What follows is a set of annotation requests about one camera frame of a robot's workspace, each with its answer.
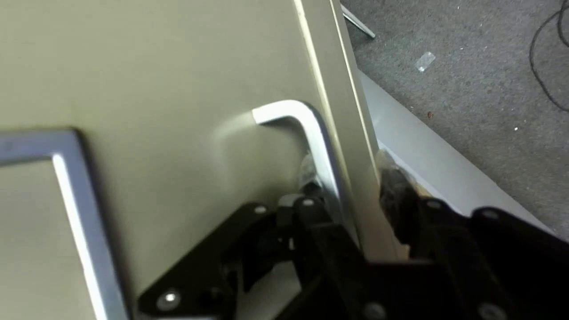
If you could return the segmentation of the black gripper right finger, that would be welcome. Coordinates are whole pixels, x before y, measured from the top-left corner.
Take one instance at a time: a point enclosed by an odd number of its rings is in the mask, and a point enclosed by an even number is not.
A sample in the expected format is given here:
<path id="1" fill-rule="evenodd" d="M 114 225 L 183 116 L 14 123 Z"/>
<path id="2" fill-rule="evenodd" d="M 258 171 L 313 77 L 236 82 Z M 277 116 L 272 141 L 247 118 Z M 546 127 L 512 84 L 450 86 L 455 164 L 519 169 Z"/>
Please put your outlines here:
<path id="1" fill-rule="evenodd" d="M 379 205 L 409 248 L 421 315 L 569 320 L 567 242 L 496 207 L 460 216 L 396 169 L 382 173 Z"/>

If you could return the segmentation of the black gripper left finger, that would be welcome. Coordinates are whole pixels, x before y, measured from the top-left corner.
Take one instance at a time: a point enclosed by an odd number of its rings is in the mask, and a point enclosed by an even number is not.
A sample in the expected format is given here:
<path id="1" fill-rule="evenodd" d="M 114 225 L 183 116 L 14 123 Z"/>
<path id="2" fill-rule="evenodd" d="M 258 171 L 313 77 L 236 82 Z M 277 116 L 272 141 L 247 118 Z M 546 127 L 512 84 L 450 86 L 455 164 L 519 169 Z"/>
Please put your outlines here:
<path id="1" fill-rule="evenodd" d="M 261 209 L 242 205 L 151 283 L 137 310 L 153 320 L 233 320 L 238 292 L 249 292 L 277 264 L 293 260 L 299 210 L 277 207 L 261 214 Z"/>

